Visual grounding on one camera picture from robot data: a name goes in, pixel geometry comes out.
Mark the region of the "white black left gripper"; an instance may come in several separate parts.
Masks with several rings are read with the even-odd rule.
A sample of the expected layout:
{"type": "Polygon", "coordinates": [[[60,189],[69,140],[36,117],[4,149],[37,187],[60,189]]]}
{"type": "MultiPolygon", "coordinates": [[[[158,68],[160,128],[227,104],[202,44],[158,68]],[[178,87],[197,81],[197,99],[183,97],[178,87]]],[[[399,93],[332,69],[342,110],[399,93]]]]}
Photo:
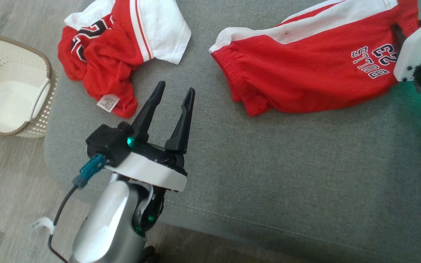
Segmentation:
{"type": "Polygon", "coordinates": [[[164,148],[148,142],[154,112],[162,100],[165,81],[159,81],[132,123],[131,152],[117,167],[105,168],[153,186],[182,192],[187,183],[184,156],[187,153],[196,91],[189,88],[181,105],[182,114],[164,148]]]}

